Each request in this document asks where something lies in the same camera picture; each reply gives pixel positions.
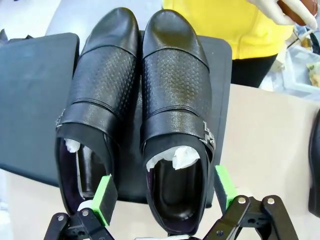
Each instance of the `green foam pad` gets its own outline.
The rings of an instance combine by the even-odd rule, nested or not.
[[[91,209],[104,226],[109,226],[118,192],[111,175],[103,176],[92,200]]]
[[[224,213],[238,194],[231,181],[228,170],[222,165],[215,166],[214,189],[221,211]]]

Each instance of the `yellow shirt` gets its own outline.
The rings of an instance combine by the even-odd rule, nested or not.
[[[226,40],[232,59],[278,54],[293,31],[276,25],[246,0],[163,0],[163,8],[184,16],[198,35]]]

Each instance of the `white table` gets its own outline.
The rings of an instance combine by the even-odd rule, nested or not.
[[[308,211],[310,169],[308,144],[319,103],[260,89],[232,85],[221,164],[237,188],[261,200],[282,198],[300,240],[318,240],[320,219]],[[14,239],[43,239],[53,214],[63,212],[60,191],[6,173]],[[197,237],[204,237],[221,217],[216,196],[206,209]],[[110,232],[116,240],[165,237],[144,204],[118,201]],[[244,229],[238,240],[259,239]]]

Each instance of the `black leather shoe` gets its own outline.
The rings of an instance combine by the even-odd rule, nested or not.
[[[212,121],[212,91],[207,59],[191,25],[172,10],[150,19],[143,37],[141,151],[147,180],[147,201],[157,222],[170,235],[197,232],[204,213],[208,170],[215,142],[207,128]],[[154,156],[179,146],[192,147],[199,159],[175,170]]]
[[[309,211],[320,218],[320,110],[314,120],[309,143],[309,164],[312,187],[309,192]]]
[[[118,146],[139,91],[138,38],[134,14],[116,8],[94,27],[79,57],[66,108],[57,121],[55,146],[69,214],[93,198],[102,176],[112,174],[117,180]],[[80,143],[75,153],[67,150],[66,139]]]

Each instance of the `white glove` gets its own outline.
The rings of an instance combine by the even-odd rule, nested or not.
[[[315,30],[318,27],[316,18],[309,12],[306,6],[300,0],[282,0],[292,11],[300,16],[300,18],[310,28]],[[247,0],[254,4],[268,18],[272,19],[278,25],[294,25],[295,22],[284,15],[281,8],[277,4],[278,0]]]

